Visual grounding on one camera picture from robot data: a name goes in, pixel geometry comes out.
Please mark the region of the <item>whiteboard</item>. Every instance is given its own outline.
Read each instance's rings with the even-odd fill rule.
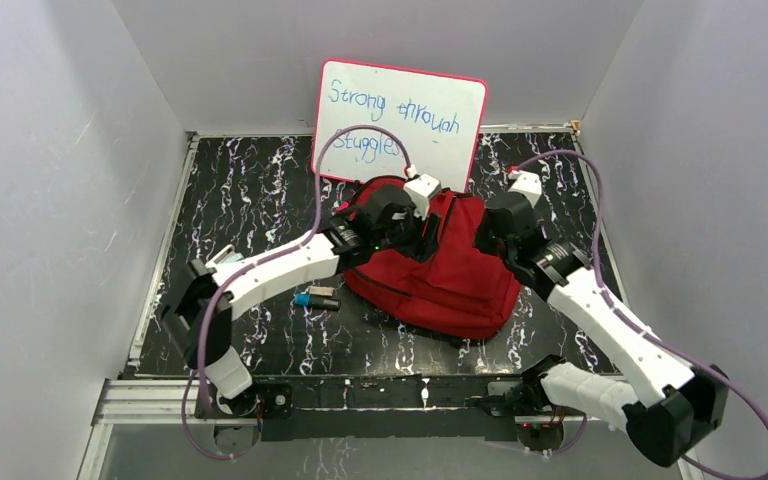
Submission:
[[[464,191],[475,155],[487,85],[478,79],[406,70],[348,60],[322,65],[311,166],[336,131],[372,124],[393,132],[419,173]],[[357,130],[325,153],[322,175],[365,182],[403,176],[402,152],[386,135]]]

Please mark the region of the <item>white wall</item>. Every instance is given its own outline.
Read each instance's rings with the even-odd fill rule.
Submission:
[[[184,144],[109,1],[0,1],[0,479],[77,474]]]
[[[768,2],[648,0],[582,129],[632,307],[768,410]],[[699,450],[768,466],[734,396]]]
[[[642,0],[114,0],[184,128],[310,131],[329,57],[483,78],[485,124],[580,119]]]

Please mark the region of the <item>whiteboard red border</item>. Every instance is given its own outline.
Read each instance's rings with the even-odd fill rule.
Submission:
[[[366,62],[357,62],[354,60],[346,60],[343,58],[329,58],[322,62],[322,68],[319,71],[319,90],[317,90],[316,94],[319,97],[316,102],[316,122],[317,125],[313,128],[313,139],[311,143],[311,150],[310,150],[310,170],[312,172],[316,172],[314,163],[316,162],[316,129],[319,128],[319,108],[322,105],[322,80],[325,77],[325,65],[328,64],[328,62],[340,62],[340,63],[350,63],[352,65],[361,65],[364,67],[374,67],[374,68],[383,68],[387,70],[399,70],[402,72],[410,72],[410,73],[420,73],[423,75],[431,75],[434,77],[445,77],[445,78],[455,78],[458,80],[466,80],[468,82],[477,82],[482,85],[484,85],[484,102],[481,104],[481,113],[478,116],[478,127],[475,129],[475,142],[472,146],[472,158],[469,160],[469,170],[467,170],[466,173],[466,183],[464,184],[463,191],[466,192],[467,187],[469,186],[469,178],[472,175],[472,166],[475,164],[475,151],[478,150],[478,132],[481,130],[481,122],[484,120],[484,108],[487,106],[487,95],[490,93],[490,89],[487,87],[487,83],[484,80],[481,80],[480,78],[471,78],[471,77],[461,77],[459,75],[450,75],[448,73],[437,73],[437,72],[426,72],[424,70],[416,70],[413,68],[402,68],[402,67],[393,67],[390,65],[381,65],[378,63],[366,63]],[[332,178],[334,180],[340,180],[343,182],[354,182],[354,180],[350,178],[343,178],[338,177],[336,175],[327,175],[322,174],[325,178]]]

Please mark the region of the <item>red backpack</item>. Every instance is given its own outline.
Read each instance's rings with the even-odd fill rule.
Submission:
[[[363,205],[385,184],[401,187],[405,179],[373,178],[354,194],[350,205]],[[461,338],[491,337],[511,316],[521,286],[499,258],[472,246],[484,216],[484,200],[446,189],[432,201],[431,212],[442,221],[440,249],[430,260],[419,263],[384,250],[346,271],[346,283],[405,323]]]

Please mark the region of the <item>black marble surface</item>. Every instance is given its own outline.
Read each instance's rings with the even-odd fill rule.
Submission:
[[[573,148],[567,133],[481,134],[470,191],[484,198],[503,192],[509,167],[540,152]],[[231,243],[245,256],[304,233],[314,210],[311,138],[202,139],[177,219],[156,299],[169,274],[193,258],[207,259]],[[549,160],[533,166],[543,180],[538,215],[554,239],[589,251],[595,213],[577,162]],[[348,200],[354,184],[323,181],[323,209]],[[616,292],[610,265],[606,282]],[[307,285],[253,308],[234,323],[234,346],[255,375],[409,375],[519,372],[550,353],[590,371],[615,368],[587,336],[528,289],[495,337],[449,338],[405,325],[344,287],[342,277],[316,282],[337,287],[339,312],[294,308]],[[181,358],[154,314],[140,355],[138,376],[184,376]]]

